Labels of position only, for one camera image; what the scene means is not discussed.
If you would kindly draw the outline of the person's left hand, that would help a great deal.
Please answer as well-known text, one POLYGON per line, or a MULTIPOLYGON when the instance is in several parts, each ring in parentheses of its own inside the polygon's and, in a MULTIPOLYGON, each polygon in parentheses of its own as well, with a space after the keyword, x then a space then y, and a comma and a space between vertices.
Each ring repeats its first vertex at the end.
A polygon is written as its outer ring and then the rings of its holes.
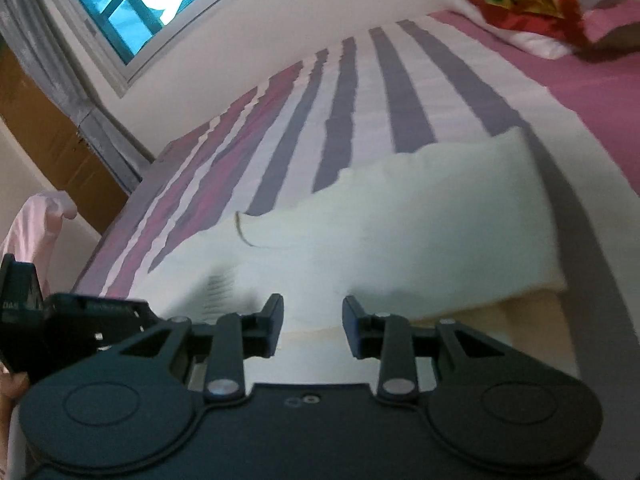
POLYGON ((9 436, 11 418, 14 408, 18 400, 24 396, 25 392, 29 388, 29 379, 26 373, 11 374, 9 372, 1 373, 1 387, 0 387, 0 437, 1 437, 1 453, 0 453, 0 465, 1 465, 1 478, 6 478, 6 471, 8 470, 8 456, 9 456, 9 436))

